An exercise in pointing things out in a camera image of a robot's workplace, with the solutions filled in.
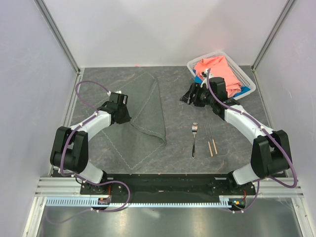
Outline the grey cloth napkin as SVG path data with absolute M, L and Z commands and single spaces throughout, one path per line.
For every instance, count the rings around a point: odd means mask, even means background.
M 93 107 L 78 102 L 73 122 L 107 101 L 106 90 L 128 96 L 131 120 L 114 124 L 94 136 L 89 142 L 89 160 L 108 173 L 151 173 L 150 165 L 167 144 L 158 80 L 137 67 L 88 70 L 79 94 Z

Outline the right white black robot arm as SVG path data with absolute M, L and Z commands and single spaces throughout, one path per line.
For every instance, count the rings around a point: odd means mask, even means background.
M 196 107 L 210 106 L 214 114 L 233 125 L 252 144 L 250 163 L 228 174 L 226 188 L 229 193 L 238 194 L 246 183 L 270 178 L 292 168 L 287 133 L 264 126 L 237 100 L 228 97 L 223 78 L 193 82 L 180 101 Z

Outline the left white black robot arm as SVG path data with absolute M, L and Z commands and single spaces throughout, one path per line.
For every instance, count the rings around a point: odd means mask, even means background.
M 108 190 L 107 174 L 89 161 L 89 141 L 101 130 L 117 123 L 129 122 L 128 96 L 112 92 L 109 100 L 84 121 L 57 129 L 51 156 L 51 165 L 59 168 L 62 176 L 73 176 L 91 184 L 97 194 Z

